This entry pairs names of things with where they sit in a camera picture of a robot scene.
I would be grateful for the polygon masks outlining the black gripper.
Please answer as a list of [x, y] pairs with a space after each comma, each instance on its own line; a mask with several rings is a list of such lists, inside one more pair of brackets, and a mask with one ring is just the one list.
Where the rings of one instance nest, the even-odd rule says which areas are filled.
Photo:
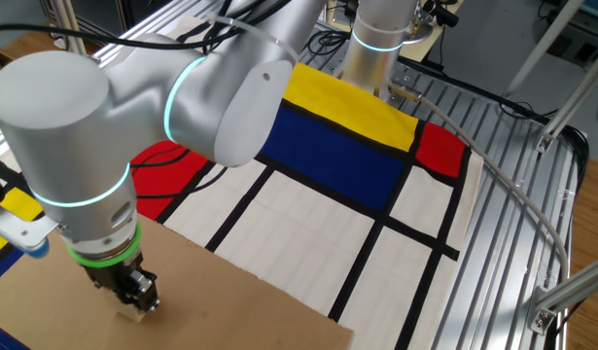
[[143, 254], [107, 267], [84, 267], [93, 286], [101, 291], [110, 302], [133, 305], [140, 312], [155, 311], [158, 297], [157, 276], [153, 272], [140, 269]]

